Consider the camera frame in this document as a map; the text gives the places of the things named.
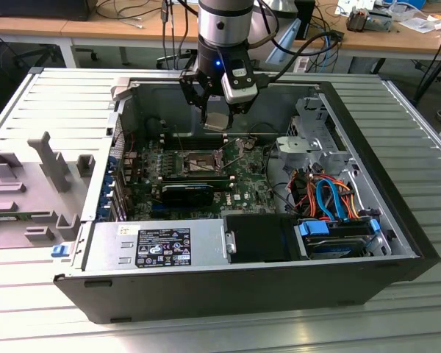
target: blue cable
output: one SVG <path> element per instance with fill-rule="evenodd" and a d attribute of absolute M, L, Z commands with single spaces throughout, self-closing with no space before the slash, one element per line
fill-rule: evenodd
<path fill-rule="evenodd" d="M 320 207 L 320 209 L 323 211 L 323 213 L 325 213 L 330 218 L 330 221 L 335 220 L 335 217 L 331 214 L 330 211 L 328 211 L 326 209 L 326 207 L 322 201 L 322 187 L 324 184 L 328 184 L 330 186 L 331 194 L 333 195 L 333 200 L 335 203 L 335 209 L 337 210 L 338 218 L 341 218 L 341 219 L 347 218 L 345 211 L 340 203 L 340 195 L 338 193 L 338 189 L 335 186 L 335 184 L 331 180 L 328 180 L 328 179 L 322 179 L 321 181 L 319 181 L 317 183 L 317 189 L 315 190 L 315 194 L 317 196 L 317 203 L 318 203 L 318 206 Z"/>
<path fill-rule="evenodd" d="M 326 46 L 329 46 L 329 38 L 328 37 L 325 37 L 325 44 L 326 44 Z M 326 62 L 328 59 L 329 59 L 329 52 L 326 52 L 325 53 L 325 60 L 323 61 L 322 68 L 319 70 L 319 72 L 322 72 L 323 69 L 326 67 Z"/>

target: gray plastic part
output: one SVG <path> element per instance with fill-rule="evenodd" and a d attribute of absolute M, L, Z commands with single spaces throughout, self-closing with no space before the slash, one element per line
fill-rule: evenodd
<path fill-rule="evenodd" d="M 71 184 L 65 178 L 65 173 L 62 172 L 62 165 L 59 163 L 54 156 L 49 140 L 51 136 L 47 131 L 43 133 L 41 139 L 28 140 L 28 145 L 36 150 L 37 154 L 43 162 L 43 167 L 45 168 L 47 175 L 51 178 L 52 184 L 56 188 L 57 192 L 64 193 L 68 191 Z"/>
<path fill-rule="evenodd" d="M 74 241 L 79 234 L 80 217 L 77 214 L 73 216 L 72 224 L 69 224 L 63 215 L 60 215 L 57 219 L 56 230 L 65 241 Z"/>
<path fill-rule="evenodd" d="M 16 179 L 13 168 L 21 167 L 14 153 L 0 153 L 0 180 Z"/>
<path fill-rule="evenodd" d="M 91 177 L 93 169 L 95 168 L 95 158 L 92 154 L 81 154 L 76 161 L 76 167 L 79 170 L 81 178 Z"/>
<path fill-rule="evenodd" d="M 0 202 L 0 212 L 15 212 L 18 209 L 18 205 L 13 202 Z"/>
<path fill-rule="evenodd" d="M 0 195 L 24 193 L 26 186 L 22 182 L 3 182 L 0 183 Z"/>
<path fill-rule="evenodd" d="M 32 215 L 31 219 L 37 224 L 55 223 L 57 222 L 57 214 L 55 211 L 49 211 L 48 215 Z"/>
<path fill-rule="evenodd" d="M 24 236 L 27 237 L 29 241 L 54 239 L 54 233 L 49 229 L 49 227 L 27 227 Z"/>
<path fill-rule="evenodd" d="M 70 171 L 68 170 L 68 165 L 64 160 L 64 157 L 62 156 L 62 153 L 57 152 L 54 153 L 57 164 L 60 167 L 60 170 L 64 173 L 64 175 L 67 175 Z"/>

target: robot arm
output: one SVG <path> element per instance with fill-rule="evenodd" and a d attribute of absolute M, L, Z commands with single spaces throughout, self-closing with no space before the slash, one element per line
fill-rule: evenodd
<path fill-rule="evenodd" d="M 180 84 L 188 104 L 201 109 L 201 122 L 207 122 L 206 105 L 211 95 L 225 96 L 229 121 L 247 113 L 259 88 L 268 85 L 265 74 L 254 74 L 248 56 L 248 34 L 254 0 L 200 0 L 198 13 L 198 58 L 194 72 L 182 74 Z M 199 95 L 197 81 L 204 89 Z"/>

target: computer case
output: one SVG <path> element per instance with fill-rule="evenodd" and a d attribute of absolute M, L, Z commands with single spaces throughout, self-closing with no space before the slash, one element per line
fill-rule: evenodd
<path fill-rule="evenodd" d="M 64 18 L 86 21 L 97 0 L 0 0 L 0 17 Z"/>

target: paper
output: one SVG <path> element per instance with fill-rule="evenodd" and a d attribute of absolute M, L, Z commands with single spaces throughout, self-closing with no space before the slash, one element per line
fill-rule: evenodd
<path fill-rule="evenodd" d="M 422 18 L 414 17 L 404 22 L 399 22 L 402 26 L 413 29 L 419 33 L 428 33 L 434 30 L 434 24 Z"/>
<path fill-rule="evenodd" d="M 353 7 L 357 9 L 372 10 L 375 2 L 376 0 L 339 0 L 335 15 L 348 17 Z"/>

